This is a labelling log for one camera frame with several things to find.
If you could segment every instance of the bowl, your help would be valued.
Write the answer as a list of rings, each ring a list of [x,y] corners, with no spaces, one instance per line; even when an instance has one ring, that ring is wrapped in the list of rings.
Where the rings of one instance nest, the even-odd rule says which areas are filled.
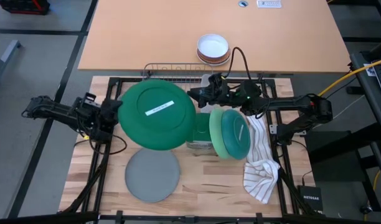
[[[210,65],[221,65],[228,61],[230,58],[230,50],[227,53],[219,58],[209,58],[203,55],[199,50],[197,50],[197,57],[202,61]]]
[[[206,34],[197,41],[197,50],[207,60],[217,60],[227,54],[229,45],[221,35]]]

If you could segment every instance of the gray plate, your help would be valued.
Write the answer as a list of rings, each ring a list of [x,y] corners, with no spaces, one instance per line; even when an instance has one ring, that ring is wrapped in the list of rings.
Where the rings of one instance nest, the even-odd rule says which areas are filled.
[[[125,181],[131,194],[144,202],[158,202],[177,187],[180,167],[171,151],[141,149],[129,160]]]

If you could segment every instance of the plastic container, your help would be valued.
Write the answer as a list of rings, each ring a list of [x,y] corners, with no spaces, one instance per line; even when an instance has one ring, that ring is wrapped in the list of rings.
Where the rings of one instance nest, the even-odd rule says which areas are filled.
[[[194,128],[186,140],[186,146],[191,149],[212,149],[209,126],[210,114],[197,113]]]

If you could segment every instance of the yellow cable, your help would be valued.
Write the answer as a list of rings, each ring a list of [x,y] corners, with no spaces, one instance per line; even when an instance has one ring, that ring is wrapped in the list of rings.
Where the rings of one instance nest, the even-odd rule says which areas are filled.
[[[377,171],[375,179],[373,180],[373,190],[374,191],[376,191],[377,180],[379,179],[380,174],[381,174],[381,170]],[[364,215],[364,221],[365,222],[367,221],[367,214]]]
[[[368,68],[371,68],[373,66],[376,66],[376,65],[379,65],[381,64],[381,60],[379,60],[378,62],[375,62],[373,64],[370,64],[370,65],[367,65],[365,67],[362,67],[360,69],[357,69],[353,72],[350,72],[348,73],[347,75],[344,75],[343,77],[341,77],[340,79],[338,79],[337,81],[335,81],[332,85],[329,85],[326,89],[324,89],[322,92],[320,92],[320,94],[318,94],[318,96],[322,96],[323,94],[325,94],[327,91],[329,91],[331,88],[333,88],[334,86],[336,86],[337,84],[339,84],[341,81],[345,80],[346,78],[352,76],[352,75],[355,75],[356,73],[359,73],[361,71],[364,71]]]

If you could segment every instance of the striped towel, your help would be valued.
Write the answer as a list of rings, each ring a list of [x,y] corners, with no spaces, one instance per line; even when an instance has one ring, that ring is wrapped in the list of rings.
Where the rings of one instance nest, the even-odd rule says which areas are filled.
[[[278,180],[279,164],[272,159],[263,118],[248,116],[250,123],[250,150],[245,164],[243,186],[246,191],[260,202],[266,204]]]

